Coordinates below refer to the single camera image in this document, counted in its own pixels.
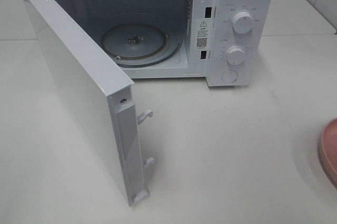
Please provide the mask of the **round white door button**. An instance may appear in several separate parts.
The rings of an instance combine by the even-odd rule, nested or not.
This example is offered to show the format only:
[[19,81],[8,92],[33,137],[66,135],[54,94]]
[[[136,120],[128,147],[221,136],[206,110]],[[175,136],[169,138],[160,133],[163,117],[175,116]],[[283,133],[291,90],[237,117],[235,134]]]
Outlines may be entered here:
[[238,78],[238,72],[235,70],[228,70],[222,74],[222,80],[227,83],[234,83]]

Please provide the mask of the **white microwave door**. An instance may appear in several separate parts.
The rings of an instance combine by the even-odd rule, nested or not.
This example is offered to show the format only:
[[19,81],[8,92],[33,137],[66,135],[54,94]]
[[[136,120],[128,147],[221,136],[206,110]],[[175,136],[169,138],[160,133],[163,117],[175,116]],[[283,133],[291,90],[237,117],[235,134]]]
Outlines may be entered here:
[[128,205],[147,196],[133,81],[55,0],[23,0],[54,84]]

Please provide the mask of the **white timer knob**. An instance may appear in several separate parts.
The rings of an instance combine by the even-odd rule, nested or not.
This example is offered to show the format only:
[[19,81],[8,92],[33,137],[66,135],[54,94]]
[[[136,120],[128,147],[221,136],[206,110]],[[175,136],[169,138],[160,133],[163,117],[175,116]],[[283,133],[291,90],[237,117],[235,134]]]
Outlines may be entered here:
[[246,52],[241,46],[231,46],[226,51],[227,62],[231,65],[239,65],[246,59]]

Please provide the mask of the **pink round plate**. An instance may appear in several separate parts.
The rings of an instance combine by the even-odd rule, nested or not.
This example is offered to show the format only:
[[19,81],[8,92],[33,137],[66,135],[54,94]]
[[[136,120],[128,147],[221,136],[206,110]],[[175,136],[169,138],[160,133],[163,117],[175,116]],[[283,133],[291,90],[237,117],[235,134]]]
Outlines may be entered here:
[[322,130],[319,158],[322,169],[336,187],[336,118],[329,121]]

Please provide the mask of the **glass microwave turntable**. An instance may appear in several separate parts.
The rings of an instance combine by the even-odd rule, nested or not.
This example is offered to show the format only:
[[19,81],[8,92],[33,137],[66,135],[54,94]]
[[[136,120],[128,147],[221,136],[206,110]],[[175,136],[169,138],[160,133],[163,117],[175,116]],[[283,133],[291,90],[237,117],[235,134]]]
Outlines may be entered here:
[[115,25],[101,39],[101,48],[117,65],[134,68],[160,64],[181,45],[176,31],[146,23]]

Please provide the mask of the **white microwave oven body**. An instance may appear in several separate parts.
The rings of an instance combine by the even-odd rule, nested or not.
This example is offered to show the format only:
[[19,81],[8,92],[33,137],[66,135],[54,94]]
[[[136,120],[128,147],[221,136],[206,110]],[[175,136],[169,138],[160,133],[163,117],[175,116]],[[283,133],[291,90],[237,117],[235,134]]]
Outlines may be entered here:
[[[202,77],[209,86],[216,87],[248,84],[271,0],[55,1],[100,48],[103,35],[124,23],[155,25],[181,36],[180,49],[160,64],[138,68],[118,65],[130,79]],[[254,22],[248,33],[238,34],[231,18],[242,10],[250,11]],[[231,46],[245,50],[243,63],[227,62],[226,51]],[[222,80],[228,70],[238,72],[236,82]]]

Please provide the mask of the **white upper power knob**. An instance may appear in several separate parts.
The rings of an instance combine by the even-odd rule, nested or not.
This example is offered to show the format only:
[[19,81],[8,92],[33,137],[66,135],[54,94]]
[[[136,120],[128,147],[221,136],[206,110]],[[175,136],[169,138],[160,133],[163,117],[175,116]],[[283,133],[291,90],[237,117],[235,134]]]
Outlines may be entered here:
[[231,22],[236,33],[248,33],[253,27],[253,14],[248,10],[239,11],[232,16]]

